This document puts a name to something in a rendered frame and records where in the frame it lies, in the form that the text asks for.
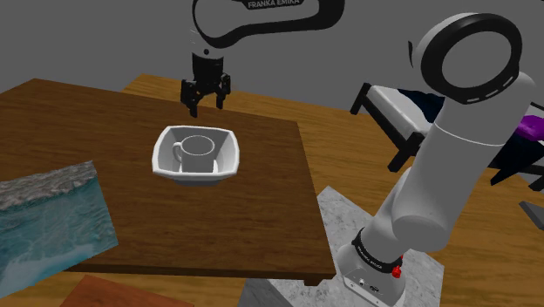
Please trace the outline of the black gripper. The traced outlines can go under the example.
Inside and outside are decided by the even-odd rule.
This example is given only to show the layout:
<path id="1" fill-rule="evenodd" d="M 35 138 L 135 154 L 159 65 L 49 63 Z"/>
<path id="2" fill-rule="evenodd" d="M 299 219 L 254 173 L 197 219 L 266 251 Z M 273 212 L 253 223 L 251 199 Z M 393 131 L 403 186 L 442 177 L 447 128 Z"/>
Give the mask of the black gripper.
<path id="1" fill-rule="evenodd" d="M 231 77 L 223 73 L 223 58 L 205 58 L 192 55 L 194 81 L 181 80 L 180 102 L 193 118 L 198 117 L 201 94 L 216 94 L 216 107 L 222 109 L 231 93 Z"/>

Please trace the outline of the white mug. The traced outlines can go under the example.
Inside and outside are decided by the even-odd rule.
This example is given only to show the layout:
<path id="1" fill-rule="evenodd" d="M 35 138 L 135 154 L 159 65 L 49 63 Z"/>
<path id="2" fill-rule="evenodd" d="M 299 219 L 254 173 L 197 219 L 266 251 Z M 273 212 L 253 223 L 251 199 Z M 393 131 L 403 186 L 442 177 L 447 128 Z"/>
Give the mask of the white mug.
<path id="1" fill-rule="evenodd" d="M 215 143 L 204 135 L 191 135 L 173 143 L 173 157 L 183 173 L 211 173 L 214 168 Z"/>

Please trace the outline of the white square bowl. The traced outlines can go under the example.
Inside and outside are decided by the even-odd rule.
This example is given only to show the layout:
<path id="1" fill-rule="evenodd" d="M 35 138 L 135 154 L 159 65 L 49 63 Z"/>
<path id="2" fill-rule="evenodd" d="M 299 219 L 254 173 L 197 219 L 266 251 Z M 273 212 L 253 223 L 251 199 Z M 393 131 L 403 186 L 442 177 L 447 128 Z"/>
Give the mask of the white square bowl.
<path id="1" fill-rule="evenodd" d="M 173 157 L 173 143 L 191 135 L 204 135 L 215 143 L 214 168 L 211 173 L 183 173 Z M 167 126 L 156 140 L 153 173 L 187 187 L 214 186 L 235 176 L 240 164 L 240 149 L 234 132 L 208 126 Z"/>

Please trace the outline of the brown wooden table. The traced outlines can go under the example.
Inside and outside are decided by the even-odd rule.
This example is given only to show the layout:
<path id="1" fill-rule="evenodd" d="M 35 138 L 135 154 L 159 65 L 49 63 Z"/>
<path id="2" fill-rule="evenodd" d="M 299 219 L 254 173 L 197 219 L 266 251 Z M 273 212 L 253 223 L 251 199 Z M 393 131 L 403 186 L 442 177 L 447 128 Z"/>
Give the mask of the brown wooden table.
<path id="1" fill-rule="evenodd" d="M 183 187 L 152 171 L 166 126 L 235 133 L 236 176 Z M 298 125 L 168 100 L 32 79 L 0 93 L 0 181 L 91 161 L 119 244 L 88 272 L 303 280 L 335 266 Z"/>

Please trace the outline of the grey marble robot stand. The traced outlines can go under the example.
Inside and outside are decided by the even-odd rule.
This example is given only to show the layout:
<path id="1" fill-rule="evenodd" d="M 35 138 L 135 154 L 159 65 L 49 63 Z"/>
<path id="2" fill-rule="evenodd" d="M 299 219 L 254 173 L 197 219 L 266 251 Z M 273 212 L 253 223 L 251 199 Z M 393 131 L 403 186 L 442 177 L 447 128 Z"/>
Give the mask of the grey marble robot stand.
<path id="1" fill-rule="evenodd" d="M 332 255 L 350 242 L 372 215 L 326 187 L 317 196 Z M 409 250 L 404 255 L 402 275 L 406 292 L 399 307 L 440 307 L 444 266 L 426 253 Z M 317 286 L 299 280 L 248 278 L 237 307 L 357 307 L 358 296 L 336 275 Z"/>

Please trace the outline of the black framed bed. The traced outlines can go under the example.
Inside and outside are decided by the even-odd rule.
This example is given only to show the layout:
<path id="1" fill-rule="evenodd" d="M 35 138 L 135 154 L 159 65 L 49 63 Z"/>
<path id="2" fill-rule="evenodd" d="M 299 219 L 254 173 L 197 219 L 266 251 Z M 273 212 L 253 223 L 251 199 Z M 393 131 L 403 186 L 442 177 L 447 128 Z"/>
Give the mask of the black framed bed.
<path id="1" fill-rule="evenodd" d="M 417 154 L 443 101 L 431 93 L 365 83 L 350 113 L 357 115 L 365 109 L 385 132 L 398 150 L 387 168 L 397 172 Z M 515 134 L 489 167 L 497 171 L 490 180 L 492 185 L 517 173 L 532 174 L 537 179 L 529 187 L 533 191 L 544 191 L 544 140 L 531 141 Z"/>

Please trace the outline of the blue water patterned block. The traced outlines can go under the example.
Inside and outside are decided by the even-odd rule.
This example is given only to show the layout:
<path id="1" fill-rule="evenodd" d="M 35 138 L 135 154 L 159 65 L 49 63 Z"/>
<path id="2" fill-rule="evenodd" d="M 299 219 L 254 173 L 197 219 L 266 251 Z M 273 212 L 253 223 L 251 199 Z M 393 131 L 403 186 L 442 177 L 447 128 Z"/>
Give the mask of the blue water patterned block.
<path id="1" fill-rule="evenodd" d="M 92 161 L 0 181 L 0 298 L 118 244 Z"/>

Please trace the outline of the reddish brown flat block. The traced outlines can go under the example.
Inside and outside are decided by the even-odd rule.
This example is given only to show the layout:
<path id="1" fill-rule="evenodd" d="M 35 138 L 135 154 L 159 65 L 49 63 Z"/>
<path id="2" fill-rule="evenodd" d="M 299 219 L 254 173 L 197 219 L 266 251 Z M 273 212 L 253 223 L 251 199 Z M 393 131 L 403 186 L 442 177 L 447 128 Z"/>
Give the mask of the reddish brown flat block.
<path id="1" fill-rule="evenodd" d="M 194 307 L 193 304 L 85 275 L 59 307 Z"/>

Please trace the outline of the grey flat slab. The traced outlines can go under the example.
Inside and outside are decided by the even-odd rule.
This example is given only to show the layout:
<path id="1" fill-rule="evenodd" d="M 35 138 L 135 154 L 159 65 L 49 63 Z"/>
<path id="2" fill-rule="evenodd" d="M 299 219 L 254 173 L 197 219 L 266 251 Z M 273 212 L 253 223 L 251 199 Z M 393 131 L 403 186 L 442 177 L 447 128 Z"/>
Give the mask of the grey flat slab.
<path id="1" fill-rule="evenodd" d="M 544 231 L 544 208 L 527 201 L 521 201 L 519 205 L 534 225 Z"/>

